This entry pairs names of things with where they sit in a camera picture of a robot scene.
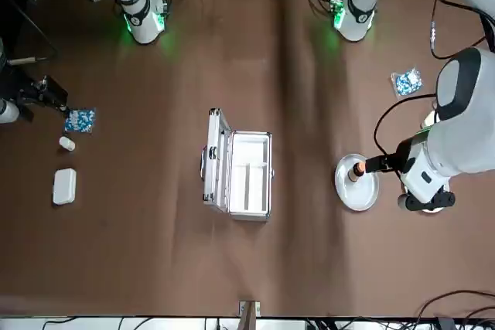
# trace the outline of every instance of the cylindrical object on plate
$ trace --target cylindrical object on plate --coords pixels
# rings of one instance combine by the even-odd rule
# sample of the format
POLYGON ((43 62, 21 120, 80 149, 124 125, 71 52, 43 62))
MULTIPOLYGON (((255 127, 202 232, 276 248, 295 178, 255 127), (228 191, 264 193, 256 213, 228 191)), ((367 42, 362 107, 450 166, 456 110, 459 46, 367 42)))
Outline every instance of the cylindrical object on plate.
POLYGON ((74 143, 74 141, 70 140, 67 137, 60 137, 59 145, 61 145, 68 151, 73 151, 76 148, 76 144, 74 143))
POLYGON ((351 170, 347 173, 347 176, 349 177, 351 182, 357 182, 359 178, 361 178, 364 175, 364 172, 366 170, 366 165, 364 162, 357 162, 354 164, 351 170))
POLYGON ((12 123, 19 117, 19 109, 12 102, 0 99, 0 124, 12 123))

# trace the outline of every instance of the case handle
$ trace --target case handle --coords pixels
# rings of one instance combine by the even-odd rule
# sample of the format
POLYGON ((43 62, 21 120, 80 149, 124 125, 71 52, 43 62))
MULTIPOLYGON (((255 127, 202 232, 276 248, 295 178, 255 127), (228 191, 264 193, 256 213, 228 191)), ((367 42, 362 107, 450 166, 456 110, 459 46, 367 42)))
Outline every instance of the case handle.
POLYGON ((204 176, 205 176, 205 166, 207 163, 207 147, 204 146, 203 150, 201 151, 201 162, 200 162, 200 177, 204 182, 204 176))

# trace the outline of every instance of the green led light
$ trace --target green led light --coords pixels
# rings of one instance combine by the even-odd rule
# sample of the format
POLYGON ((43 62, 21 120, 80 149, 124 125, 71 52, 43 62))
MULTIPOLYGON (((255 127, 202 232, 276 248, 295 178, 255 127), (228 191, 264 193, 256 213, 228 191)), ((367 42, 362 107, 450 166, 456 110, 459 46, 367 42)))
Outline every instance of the green led light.
POLYGON ((346 9, 342 8, 341 10, 338 11, 333 17, 333 27, 335 29, 340 29, 342 26, 342 22, 344 17, 346 16, 346 9))
POLYGON ((165 18, 163 17, 163 15, 157 15, 153 12, 152 17, 158 30, 162 31, 163 29, 165 29, 165 18))
POLYGON ((131 25, 129 24, 129 21, 127 20, 127 17, 125 15, 124 15, 124 20, 125 20, 125 24, 127 25, 127 31, 132 33, 131 25))
MULTIPOLYGON (((157 15, 156 13, 152 13, 153 21, 156 24, 156 27, 159 31, 165 29, 165 17, 163 15, 157 15)), ((125 24, 127 25, 127 30, 132 33, 131 24, 129 23, 127 17, 124 15, 125 24)))
POLYGON ((371 13, 371 16, 370 16, 370 23, 368 23, 368 30, 371 29, 371 25, 373 25, 373 17, 374 17, 374 11, 373 11, 373 13, 371 13))

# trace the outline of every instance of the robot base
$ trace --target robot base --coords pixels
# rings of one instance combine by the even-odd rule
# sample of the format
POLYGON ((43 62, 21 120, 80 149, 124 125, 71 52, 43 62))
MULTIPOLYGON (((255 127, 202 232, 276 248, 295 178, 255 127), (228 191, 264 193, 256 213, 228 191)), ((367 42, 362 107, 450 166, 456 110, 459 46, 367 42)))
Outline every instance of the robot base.
POLYGON ((152 43, 165 30, 165 13, 168 11, 164 0, 149 0, 150 8, 141 25, 135 26, 132 19, 125 16, 128 31, 139 44, 152 43))
POLYGON ((348 173, 357 162, 366 158, 358 154, 344 156, 335 171, 335 187, 342 202, 355 212, 368 210, 377 201, 380 182, 376 173, 366 173, 357 182, 349 179, 348 173))

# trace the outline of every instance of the round white plate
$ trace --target round white plate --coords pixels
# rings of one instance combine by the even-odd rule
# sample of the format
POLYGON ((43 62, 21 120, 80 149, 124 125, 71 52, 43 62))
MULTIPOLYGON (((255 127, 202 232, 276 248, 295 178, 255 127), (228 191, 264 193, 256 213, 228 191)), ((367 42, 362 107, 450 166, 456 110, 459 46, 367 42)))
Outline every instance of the round white plate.
POLYGON ((335 171, 335 187, 342 202, 355 212, 368 210, 377 201, 380 183, 376 173, 366 173, 357 182, 351 182, 347 173, 357 162, 366 158, 359 154, 340 159, 335 171))

